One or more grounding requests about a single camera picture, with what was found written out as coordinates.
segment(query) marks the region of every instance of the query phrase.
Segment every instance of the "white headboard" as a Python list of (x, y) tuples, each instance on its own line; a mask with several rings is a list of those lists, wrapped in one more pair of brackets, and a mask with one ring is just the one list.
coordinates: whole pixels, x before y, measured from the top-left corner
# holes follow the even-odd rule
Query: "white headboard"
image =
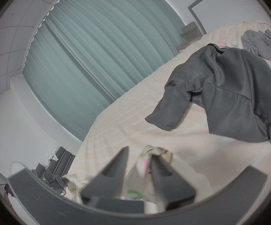
[(271, 18), (257, 0), (197, 0), (189, 6), (203, 34), (220, 25), (263, 21), (271, 24)]

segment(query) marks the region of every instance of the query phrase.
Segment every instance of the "tiled ceiling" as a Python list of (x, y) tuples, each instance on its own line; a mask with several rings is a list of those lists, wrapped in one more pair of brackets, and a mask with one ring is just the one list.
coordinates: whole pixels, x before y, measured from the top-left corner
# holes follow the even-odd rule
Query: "tiled ceiling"
[(43, 16), (56, 0), (14, 0), (0, 17), (0, 94), (21, 73), (26, 50)]

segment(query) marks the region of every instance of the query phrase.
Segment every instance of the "bed sheet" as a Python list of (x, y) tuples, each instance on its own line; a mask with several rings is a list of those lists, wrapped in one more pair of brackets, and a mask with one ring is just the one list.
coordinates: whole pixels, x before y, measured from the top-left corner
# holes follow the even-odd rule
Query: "bed sheet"
[(95, 176), (116, 153), (129, 146), (128, 172), (146, 145), (176, 153), (194, 170), (207, 176), (216, 192), (230, 183), (247, 166), (268, 174), (256, 207), (271, 188), (271, 144), (246, 143), (208, 133), (205, 110), (193, 103), (176, 129), (163, 131), (145, 121), (162, 98), (164, 85), (173, 69), (208, 43), (236, 41), (248, 29), (271, 31), (271, 25), (255, 21), (224, 25), (194, 42), (106, 108), (95, 120), (68, 174), (79, 179)]

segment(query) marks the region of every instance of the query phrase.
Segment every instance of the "gray cloth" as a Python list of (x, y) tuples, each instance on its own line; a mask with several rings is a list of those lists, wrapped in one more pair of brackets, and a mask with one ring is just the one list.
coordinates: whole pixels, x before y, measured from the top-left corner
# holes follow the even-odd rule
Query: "gray cloth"
[(243, 49), (264, 59), (271, 60), (271, 32), (269, 29), (265, 33), (247, 30), (241, 36), (241, 41)]
[(209, 133), (251, 143), (271, 140), (271, 69), (262, 58), (238, 48), (202, 47), (173, 70), (146, 121), (174, 129), (194, 95), (197, 104), (201, 98)]

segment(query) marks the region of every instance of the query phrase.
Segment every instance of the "curtain fold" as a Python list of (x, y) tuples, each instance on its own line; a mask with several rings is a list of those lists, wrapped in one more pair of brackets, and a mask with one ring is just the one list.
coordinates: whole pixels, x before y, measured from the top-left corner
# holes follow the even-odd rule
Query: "curtain fold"
[(182, 27), (165, 0), (60, 0), (34, 36), (23, 75), (83, 140), (101, 111), (178, 54)]

